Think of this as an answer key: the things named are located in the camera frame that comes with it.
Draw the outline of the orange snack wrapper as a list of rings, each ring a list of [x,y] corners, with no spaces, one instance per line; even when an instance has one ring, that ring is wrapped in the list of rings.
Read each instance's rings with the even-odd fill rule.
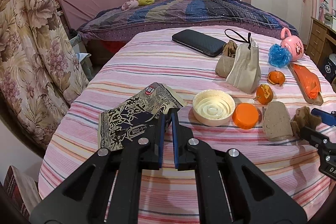
[[[321,92],[321,85],[318,77],[302,65],[293,64],[292,67],[304,89],[305,94],[310,99],[315,100]]]

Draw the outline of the orange peel piece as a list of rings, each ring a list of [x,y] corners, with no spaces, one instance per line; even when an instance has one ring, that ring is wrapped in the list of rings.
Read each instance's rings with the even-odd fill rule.
[[[261,84],[256,90],[255,100],[262,105],[267,105],[273,100],[273,91],[267,84]]]
[[[285,82],[285,75],[280,71],[271,71],[268,73],[268,82],[272,85],[282,86]]]

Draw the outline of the orange plastic cap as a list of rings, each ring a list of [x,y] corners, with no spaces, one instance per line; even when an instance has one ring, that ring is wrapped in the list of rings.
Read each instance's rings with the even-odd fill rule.
[[[258,110],[250,103],[240,103],[232,114],[232,120],[240,129],[252,129],[259,120]]]

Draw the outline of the blue plastic shoe cover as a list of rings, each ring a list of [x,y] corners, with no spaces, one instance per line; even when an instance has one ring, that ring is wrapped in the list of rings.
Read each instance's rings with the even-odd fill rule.
[[[292,60],[292,54],[287,48],[283,48],[279,44],[274,44],[270,47],[268,53],[268,62],[270,65],[283,68],[287,66]]]

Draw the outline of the cream plastic jar lid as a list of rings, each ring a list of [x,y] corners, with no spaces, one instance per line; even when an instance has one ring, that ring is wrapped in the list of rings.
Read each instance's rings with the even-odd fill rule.
[[[220,90],[204,90],[193,98],[195,118],[204,125],[218,127],[227,124],[236,108],[234,99]]]

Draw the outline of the black gold snack wrapper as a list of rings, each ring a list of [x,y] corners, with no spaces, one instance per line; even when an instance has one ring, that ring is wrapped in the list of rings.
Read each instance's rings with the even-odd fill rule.
[[[146,128],[157,124],[161,114],[169,109],[187,105],[172,88],[152,83],[116,108],[100,114],[98,144],[110,151],[123,149],[124,145],[143,134]]]

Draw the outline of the beige paper drawstring bag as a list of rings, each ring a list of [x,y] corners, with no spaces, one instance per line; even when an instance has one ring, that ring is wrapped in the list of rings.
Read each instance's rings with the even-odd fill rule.
[[[259,45],[254,41],[250,32],[247,38],[229,28],[224,33],[230,40],[241,43],[236,49],[235,61],[226,82],[240,91],[252,94],[259,86],[261,79]]]

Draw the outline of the black shopping bag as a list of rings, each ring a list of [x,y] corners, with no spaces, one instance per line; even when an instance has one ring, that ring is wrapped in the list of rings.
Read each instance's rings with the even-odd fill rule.
[[[325,61],[323,62],[321,68],[323,77],[327,79],[329,83],[332,83],[335,79],[335,71],[336,71],[336,54],[330,54]]]

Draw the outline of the wooden desk with drawers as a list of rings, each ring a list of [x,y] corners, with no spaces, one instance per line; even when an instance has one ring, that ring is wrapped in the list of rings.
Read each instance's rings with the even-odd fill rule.
[[[314,17],[311,20],[311,33],[305,54],[320,67],[330,54],[335,53],[335,31]]]

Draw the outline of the pink cartoon mug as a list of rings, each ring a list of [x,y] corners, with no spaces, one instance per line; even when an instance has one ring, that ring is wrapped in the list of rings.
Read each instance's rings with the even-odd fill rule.
[[[288,28],[281,30],[281,40],[280,46],[286,48],[291,53],[292,61],[297,61],[303,57],[303,42],[298,36],[292,35]]]

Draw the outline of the pink striped bed sheet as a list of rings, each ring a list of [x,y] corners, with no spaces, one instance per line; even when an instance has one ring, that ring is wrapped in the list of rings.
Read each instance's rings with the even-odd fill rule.
[[[254,94],[246,94],[218,77],[218,58],[210,58],[171,40],[182,28],[137,34],[110,59],[71,104],[55,131],[39,172],[38,190],[47,197],[99,147],[99,114],[113,109],[150,84],[171,87],[187,106],[179,111],[179,121],[196,136],[218,150],[237,148],[250,161],[300,204],[311,218],[326,201],[334,181],[318,171],[316,148],[295,138],[269,142],[261,122],[241,130],[232,120],[225,126],[204,126],[194,117],[192,101],[203,90],[230,94],[236,104],[262,105]],[[283,86],[272,86],[274,101],[280,101],[290,117],[306,103],[291,71]],[[193,172],[178,172],[173,164],[171,130],[165,135],[163,169],[143,171],[138,223],[199,223],[197,192]]]

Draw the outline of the desk lamp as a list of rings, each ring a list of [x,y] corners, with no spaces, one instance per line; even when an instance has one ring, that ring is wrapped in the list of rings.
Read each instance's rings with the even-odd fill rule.
[[[329,3],[327,0],[323,0],[319,5],[318,20],[324,22],[325,14],[329,12]]]

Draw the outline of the crumpled brown paper wad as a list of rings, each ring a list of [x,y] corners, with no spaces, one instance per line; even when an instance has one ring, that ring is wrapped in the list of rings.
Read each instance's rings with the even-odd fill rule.
[[[237,47],[237,44],[233,40],[229,40],[223,47],[223,55],[235,58]]]

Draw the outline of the white bedside cabinet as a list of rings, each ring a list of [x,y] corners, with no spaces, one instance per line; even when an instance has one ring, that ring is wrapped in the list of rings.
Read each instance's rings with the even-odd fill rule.
[[[74,38],[72,38],[70,40],[70,44],[78,57],[79,63],[88,81],[91,81],[93,79],[93,76],[92,76],[93,67],[92,67],[92,63],[90,60],[91,54],[87,52],[83,41],[78,36],[75,36]]]

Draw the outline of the black phone wallet case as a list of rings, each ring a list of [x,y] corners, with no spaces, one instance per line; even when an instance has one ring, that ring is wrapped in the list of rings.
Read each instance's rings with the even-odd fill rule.
[[[172,41],[186,46],[208,57],[217,57],[226,42],[194,30],[183,30],[173,34]]]

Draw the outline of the floral beige curtain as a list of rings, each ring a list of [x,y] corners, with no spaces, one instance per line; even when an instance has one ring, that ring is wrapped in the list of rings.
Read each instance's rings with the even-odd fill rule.
[[[1,0],[1,94],[36,146],[87,85],[55,0]]]

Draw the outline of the plaid blue purple quilt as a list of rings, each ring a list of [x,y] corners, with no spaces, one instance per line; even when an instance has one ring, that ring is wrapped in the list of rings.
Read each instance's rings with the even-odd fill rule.
[[[295,26],[276,15],[239,0],[164,0],[123,11],[99,12],[77,33],[86,39],[122,40],[131,31],[151,31],[206,25],[229,25],[278,38],[283,28],[298,35]]]

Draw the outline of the mauve bed headboard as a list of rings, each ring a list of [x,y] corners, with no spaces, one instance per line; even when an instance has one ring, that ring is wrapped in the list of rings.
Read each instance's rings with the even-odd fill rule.
[[[77,30],[99,12],[122,6],[128,0],[58,0],[67,25]]]

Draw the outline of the pink plush toy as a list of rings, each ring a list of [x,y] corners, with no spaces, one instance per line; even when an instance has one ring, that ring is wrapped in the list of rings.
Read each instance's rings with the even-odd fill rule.
[[[122,5],[121,9],[122,11],[127,11],[131,9],[135,9],[138,6],[139,6],[139,2],[137,0],[129,0]]]

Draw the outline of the yellow plush toy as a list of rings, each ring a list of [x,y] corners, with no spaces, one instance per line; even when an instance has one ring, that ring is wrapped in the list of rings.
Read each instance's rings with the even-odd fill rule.
[[[147,6],[155,3],[155,0],[136,0],[139,6]]]

